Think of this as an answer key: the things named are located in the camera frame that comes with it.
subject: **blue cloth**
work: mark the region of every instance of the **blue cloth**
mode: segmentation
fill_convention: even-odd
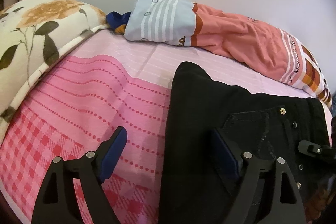
[[[106,21],[109,23],[112,30],[123,35],[130,16],[131,12],[123,15],[117,12],[111,12],[106,16]]]
[[[333,117],[336,116],[336,93],[331,98],[331,108],[330,108],[331,115]]]

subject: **light blue striped fabric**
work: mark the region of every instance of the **light blue striped fabric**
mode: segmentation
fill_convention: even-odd
[[[138,0],[125,30],[130,41],[155,41],[178,45],[185,37],[190,46],[196,16],[194,4],[184,0]]]

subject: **screw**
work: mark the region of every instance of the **screw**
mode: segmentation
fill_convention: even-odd
[[[284,164],[286,161],[284,158],[278,158],[278,163]]]
[[[250,152],[244,152],[243,155],[244,155],[244,157],[247,158],[247,159],[252,158],[252,153],[250,153]]]
[[[90,159],[90,158],[93,158],[95,156],[95,154],[96,154],[95,152],[90,151],[90,152],[86,153],[86,157]]]
[[[61,161],[61,157],[55,157],[52,161],[57,164]]]

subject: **bed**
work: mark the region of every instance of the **bed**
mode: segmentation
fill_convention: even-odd
[[[128,42],[100,30],[40,80],[7,130],[0,149],[0,189],[20,220],[30,223],[39,185],[54,157],[80,157],[108,139],[109,128],[124,126],[127,144],[103,189],[122,223],[155,223],[165,117],[174,71],[182,61],[251,93],[309,96],[202,49]],[[330,131],[331,114],[324,108]],[[78,183],[76,192],[83,220],[91,223]]]

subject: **pillow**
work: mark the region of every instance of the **pillow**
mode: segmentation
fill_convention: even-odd
[[[331,107],[330,90],[313,54],[296,37],[260,20],[184,0],[138,0],[130,15],[112,12],[107,21],[129,41],[201,47]]]
[[[15,111],[43,74],[108,27],[103,11],[76,0],[22,0],[0,11],[0,145]]]

